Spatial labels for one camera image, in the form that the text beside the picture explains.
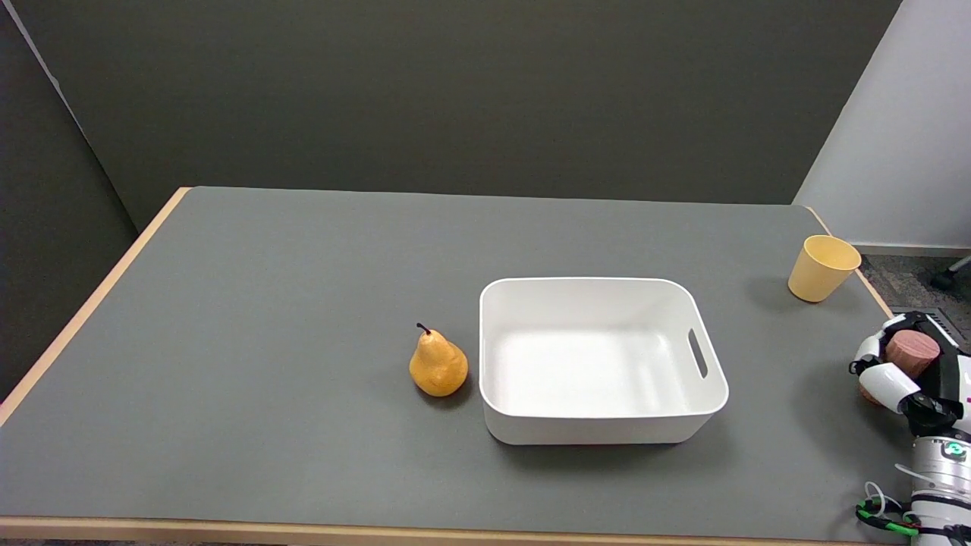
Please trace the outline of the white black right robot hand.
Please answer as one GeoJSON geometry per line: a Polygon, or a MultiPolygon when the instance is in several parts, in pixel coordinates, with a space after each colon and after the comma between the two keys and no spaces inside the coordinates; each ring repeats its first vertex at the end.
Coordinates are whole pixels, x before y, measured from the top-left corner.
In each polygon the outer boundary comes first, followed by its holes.
{"type": "Polygon", "coordinates": [[[918,311],[865,338],[849,371],[867,400],[907,419],[915,438],[969,440],[969,353],[918,311]]]}

